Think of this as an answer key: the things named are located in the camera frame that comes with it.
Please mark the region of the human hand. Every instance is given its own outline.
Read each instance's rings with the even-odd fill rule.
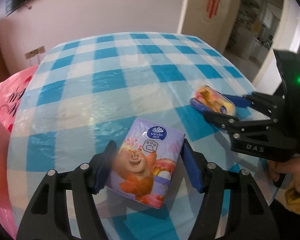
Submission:
[[[278,181],[280,173],[292,173],[292,183],[295,190],[300,193],[300,157],[293,158],[285,163],[267,161],[269,166],[269,177]]]

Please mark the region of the blue oval logo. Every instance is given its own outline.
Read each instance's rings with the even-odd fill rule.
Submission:
[[[148,129],[147,136],[151,139],[164,140],[167,136],[167,130],[161,126],[153,126]]]

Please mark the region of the checkered tablecloth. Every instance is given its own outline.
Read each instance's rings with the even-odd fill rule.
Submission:
[[[193,36],[116,33],[50,50],[21,100],[10,140],[8,184],[17,224],[49,169],[73,170],[103,152],[111,139],[120,146],[136,117],[185,132],[196,151],[223,169],[249,169],[270,203],[276,189],[267,179],[265,161],[232,152],[228,136],[189,106],[193,91],[204,84],[230,95],[254,90],[227,59]],[[237,116],[262,117],[240,108]],[[67,197],[71,229],[79,236],[69,192]],[[110,239],[184,240],[202,198],[179,160],[159,210],[108,188],[94,200]],[[228,204],[226,191],[220,232]]]

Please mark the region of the black pants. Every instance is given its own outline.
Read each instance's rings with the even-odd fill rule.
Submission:
[[[281,240],[300,240],[300,215],[289,210],[277,200],[274,200],[270,209],[277,222]]]

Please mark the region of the tiled floor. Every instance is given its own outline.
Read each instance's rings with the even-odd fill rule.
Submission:
[[[235,65],[250,82],[254,80],[260,70],[260,67],[254,62],[240,58],[229,50],[226,50],[223,53],[223,56],[226,57],[233,65]]]

